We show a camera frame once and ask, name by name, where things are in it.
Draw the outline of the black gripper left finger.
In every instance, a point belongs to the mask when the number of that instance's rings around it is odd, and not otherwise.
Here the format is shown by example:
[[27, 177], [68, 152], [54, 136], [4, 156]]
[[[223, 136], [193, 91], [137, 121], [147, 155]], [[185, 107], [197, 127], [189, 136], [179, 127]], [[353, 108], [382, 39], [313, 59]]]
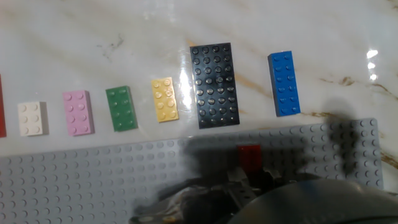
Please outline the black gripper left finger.
[[239, 209], [244, 208], [257, 198], [257, 195], [249, 185], [249, 179], [246, 173], [240, 167], [227, 172], [228, 183], [226, 191], [229, 193]]

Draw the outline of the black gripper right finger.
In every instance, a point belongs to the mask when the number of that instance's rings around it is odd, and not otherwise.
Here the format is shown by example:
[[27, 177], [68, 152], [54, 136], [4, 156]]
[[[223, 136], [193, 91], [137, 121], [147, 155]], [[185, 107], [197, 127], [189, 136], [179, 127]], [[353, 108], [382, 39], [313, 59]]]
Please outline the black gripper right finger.
[[261, 189], [273, 190], [282, 186], [282, 176], [277, 170], [262, 169]]

